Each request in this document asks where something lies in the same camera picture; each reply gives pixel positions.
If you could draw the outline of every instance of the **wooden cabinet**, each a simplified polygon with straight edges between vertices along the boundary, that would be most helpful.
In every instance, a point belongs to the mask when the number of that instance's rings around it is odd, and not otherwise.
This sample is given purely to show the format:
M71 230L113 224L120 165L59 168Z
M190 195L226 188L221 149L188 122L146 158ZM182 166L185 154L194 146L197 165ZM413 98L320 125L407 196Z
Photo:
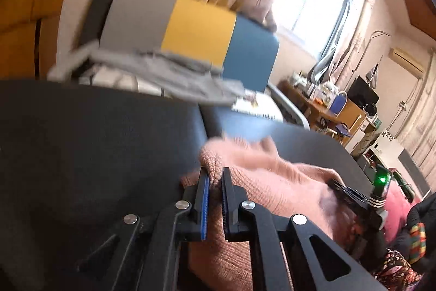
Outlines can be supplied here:
M63 0L0 0L0 78L45 77Z
M338 119L347 125L348 131L352 136L354 136L362 125L363 121L366 119L365 112L354 104L350 99L347 99L345 107L342 109L341 113L338 115ZM351 137L344 137L342 145L346 146Z

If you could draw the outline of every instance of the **blue chair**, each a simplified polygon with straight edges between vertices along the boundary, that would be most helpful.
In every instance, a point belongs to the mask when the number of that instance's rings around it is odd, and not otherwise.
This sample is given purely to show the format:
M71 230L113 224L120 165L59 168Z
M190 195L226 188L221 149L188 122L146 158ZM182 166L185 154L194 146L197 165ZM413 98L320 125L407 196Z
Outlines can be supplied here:
M344 109L345 104L347 103L347 94L345 91L340 91L336 98L333 100L333 103L330 106L330 111L334 114L339 115L341 111Z

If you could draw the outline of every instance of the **pink fabric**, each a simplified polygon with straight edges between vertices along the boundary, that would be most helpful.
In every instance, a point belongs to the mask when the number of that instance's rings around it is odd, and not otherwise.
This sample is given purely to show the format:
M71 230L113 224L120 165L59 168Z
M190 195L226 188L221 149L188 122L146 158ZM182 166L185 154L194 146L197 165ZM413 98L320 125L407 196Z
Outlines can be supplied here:
M252 290L248 243L224 239L219 191L224 167L230 167L233 183L244 187L249 199L276 215L304 214L340 245L346 243L354 216L325 184L330 178L342 182L334 170L281 159L271 138L252 144L211 139L200 152L200 162L211 178L208 232L205 242L190 244L189 266L211 289ZM195 173L182 183L188 186L197 180Z
M397 181L393 180L391 182L384 206L384 209L389 212L384 225L384 237L387 243L391 243L400 229L405 226L407 214L412 206L419 202L418 200L416 197L412 203L409 203Z

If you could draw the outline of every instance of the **gray cloth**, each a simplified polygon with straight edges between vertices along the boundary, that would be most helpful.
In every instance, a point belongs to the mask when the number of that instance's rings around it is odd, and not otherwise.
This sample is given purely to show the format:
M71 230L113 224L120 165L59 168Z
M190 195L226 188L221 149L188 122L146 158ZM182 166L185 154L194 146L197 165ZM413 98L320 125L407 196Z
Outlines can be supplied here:
M375 89L377 86L377 79L379 78L379 64L376 64L371 70L366 74L366 79L369 86Z
M73 70L91 59L129 72L186 101L231 106L238 97L246 96L242 82L221 78L222 68L208 62L168 52L119 53L97 47L98 41L73 51L50 69L47 78L58 82L69 80Z
M113 0L101 48L129 53L160 48L176 1Z
M121 54L98 49L92 51L90 58L156 84L175 98L202 104L232 105L238 96L245 97L244 86L239 80L212 75L203 62L175 54Z

